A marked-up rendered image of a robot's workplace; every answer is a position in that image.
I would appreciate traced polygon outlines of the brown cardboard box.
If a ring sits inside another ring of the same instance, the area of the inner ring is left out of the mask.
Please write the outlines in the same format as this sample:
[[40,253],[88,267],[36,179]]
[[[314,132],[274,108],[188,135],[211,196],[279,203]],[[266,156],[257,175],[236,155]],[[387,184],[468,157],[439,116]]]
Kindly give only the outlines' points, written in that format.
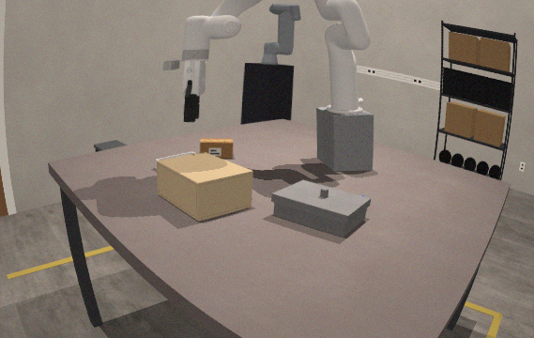
[[201,138],[201,152],[207,152],[221,159],[233,159],[233,139]]

